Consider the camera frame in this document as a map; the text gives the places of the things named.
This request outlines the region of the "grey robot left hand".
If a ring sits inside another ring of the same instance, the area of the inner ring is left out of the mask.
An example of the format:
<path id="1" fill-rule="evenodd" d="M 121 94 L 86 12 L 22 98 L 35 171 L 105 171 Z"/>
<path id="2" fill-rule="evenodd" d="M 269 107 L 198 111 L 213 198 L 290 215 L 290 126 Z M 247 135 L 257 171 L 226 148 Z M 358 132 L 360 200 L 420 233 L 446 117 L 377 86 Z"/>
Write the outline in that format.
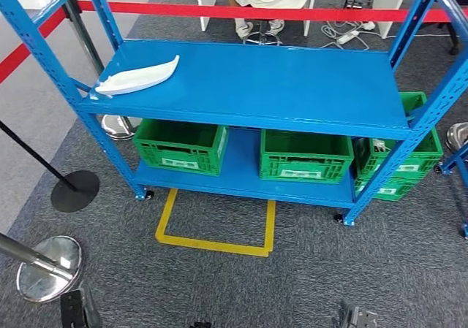
<path id="1" fill-rule="evenodd" d="M 102 318 L 97 309 L 91 289 L 88 286 L 82 285 L 80 291 L 85 327 L 102 328 Z"/>

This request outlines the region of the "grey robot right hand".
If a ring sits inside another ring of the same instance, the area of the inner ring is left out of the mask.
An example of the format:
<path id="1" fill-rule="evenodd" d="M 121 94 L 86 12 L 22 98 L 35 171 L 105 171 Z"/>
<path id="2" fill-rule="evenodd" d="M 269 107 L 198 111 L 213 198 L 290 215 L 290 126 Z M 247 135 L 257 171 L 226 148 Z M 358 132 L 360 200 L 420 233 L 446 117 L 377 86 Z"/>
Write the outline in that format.
<path id="1" fill-rule="evenodd" d="M 358 305 L 352 305 L 346 300 L 341 300 L 338 318 L 332 320 L 336 328 L 370 328 L 377 327 L 378 315 L 365 310 Z"/>

